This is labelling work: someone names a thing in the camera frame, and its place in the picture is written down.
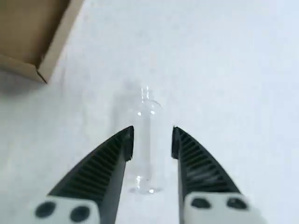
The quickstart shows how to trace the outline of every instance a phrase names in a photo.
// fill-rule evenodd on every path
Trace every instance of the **ribbed rubber pad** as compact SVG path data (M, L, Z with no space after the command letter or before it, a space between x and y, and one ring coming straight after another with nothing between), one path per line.
M179 161L183 199L191 192L240 192L214 157L179 127L172 132L172 157Z
M112 197L120 194L122 179L121 182L114 180L114 183L111 179L113 175L123 178L124 164L132 158L133 142L132 126L118 132L77 164L49 195L92 200L100 208L109 186L114 185L113 189L117 189L111 193Z

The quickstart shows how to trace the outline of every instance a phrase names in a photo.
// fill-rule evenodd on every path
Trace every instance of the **white backdrop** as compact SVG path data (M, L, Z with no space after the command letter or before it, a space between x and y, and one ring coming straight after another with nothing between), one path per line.
M204 145L269 223L297 223L298 8L294 0L86 0L47 86L0 74L1 222L121 126L120 99L141 80L169 123ZM178 223L176 162L168 162L163 197L173 201L159 199L140 218Z

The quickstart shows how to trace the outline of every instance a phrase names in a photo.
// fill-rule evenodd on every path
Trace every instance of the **transparent bottle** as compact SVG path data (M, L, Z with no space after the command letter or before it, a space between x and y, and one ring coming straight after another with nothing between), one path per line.
M134 149L131 167L130 192L152 194L163 189L163 168L159 157L160 104L152 99L148 86L142 87L141 98L133 110Z

